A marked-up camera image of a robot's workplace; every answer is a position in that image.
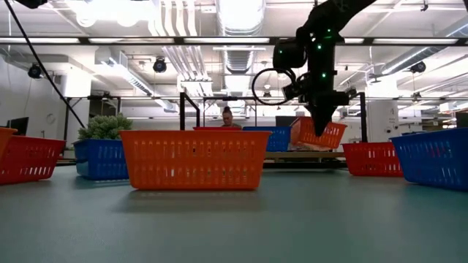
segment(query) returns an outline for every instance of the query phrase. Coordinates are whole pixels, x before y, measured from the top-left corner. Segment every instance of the table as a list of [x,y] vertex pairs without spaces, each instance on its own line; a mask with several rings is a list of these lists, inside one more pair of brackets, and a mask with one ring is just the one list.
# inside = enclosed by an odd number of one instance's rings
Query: table
[[135,191],[74,167],[0,186],[0,262],[466,262],[468,194],[346,171],[257,192]]

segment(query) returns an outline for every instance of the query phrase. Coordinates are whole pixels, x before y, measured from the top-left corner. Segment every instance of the white column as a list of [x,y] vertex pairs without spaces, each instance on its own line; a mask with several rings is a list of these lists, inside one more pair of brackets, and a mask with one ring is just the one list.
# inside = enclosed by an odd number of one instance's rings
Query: white column
[[[61,79],[62,92],[65,97],[82,97],[91,94],[91,78],[88,73],[83,72],[81,69],[72,69],[67,75]],[[77,100],[72,100],[71,105],[76,103]],[[89,100],[82,99],[78,102],[73,110],[77,113],[80,120],[85,126],[88,125],[89,119]],[[69,112],[68,129],[67,129],[67,146],[78,141],[78,130],[81,128],[80,123],[76,117]]]

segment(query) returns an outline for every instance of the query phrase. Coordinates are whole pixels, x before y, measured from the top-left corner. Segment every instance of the woman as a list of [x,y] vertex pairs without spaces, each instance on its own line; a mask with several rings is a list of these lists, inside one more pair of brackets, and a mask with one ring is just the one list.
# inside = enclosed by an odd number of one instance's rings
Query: woman
[[224,121],[224,125],[222,127],[242,128],[242,126],[233,123],[233,112],[231,112],[231,109],[228,106],[224,107],[224,110],[222,111],[222,121]]

